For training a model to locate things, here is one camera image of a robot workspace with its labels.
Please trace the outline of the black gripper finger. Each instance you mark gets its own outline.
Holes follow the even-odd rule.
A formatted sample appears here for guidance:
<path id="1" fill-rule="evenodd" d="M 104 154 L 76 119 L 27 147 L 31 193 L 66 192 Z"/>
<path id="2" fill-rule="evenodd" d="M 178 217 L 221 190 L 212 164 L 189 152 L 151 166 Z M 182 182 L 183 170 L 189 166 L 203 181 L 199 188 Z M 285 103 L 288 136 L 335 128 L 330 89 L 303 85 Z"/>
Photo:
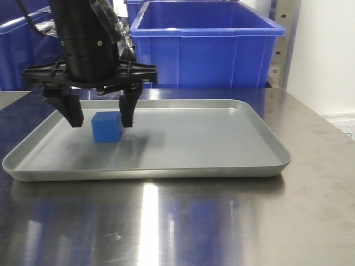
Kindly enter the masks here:
<path id="1" fill-rule="evenodd" d="M 133 127 L 134 110 L 142 92 L 142 82 L 129 84 L 129 87 L 123 90 L 123 94 L 119 98 L 119 109 L 123 127 Z"/>
<path id="2" fill-rule="evenodd" d="M 71 127 L 82 127 L 84 115 L 79 97 L 65 84 L 44 84 L 43 97 L 46 102 L 58 110 Z"/>

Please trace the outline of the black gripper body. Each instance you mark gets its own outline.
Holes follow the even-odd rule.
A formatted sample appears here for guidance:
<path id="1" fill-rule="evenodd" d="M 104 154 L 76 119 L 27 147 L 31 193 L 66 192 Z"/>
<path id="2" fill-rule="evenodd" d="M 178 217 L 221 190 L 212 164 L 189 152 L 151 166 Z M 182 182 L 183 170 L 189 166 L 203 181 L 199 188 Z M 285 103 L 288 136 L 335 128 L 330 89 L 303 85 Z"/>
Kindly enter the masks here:
<path id="1" fill-rule="evenodd" d="M 123 90 L 124 85 L 158 82 L 154 65 L 119 59 L 116 43 L 108 39 L 60 40 L 63 61 L 26 67 L 23 77 L 27 85 L 53 83 L 82 89 L 96 88 L 103 95 Z"/>

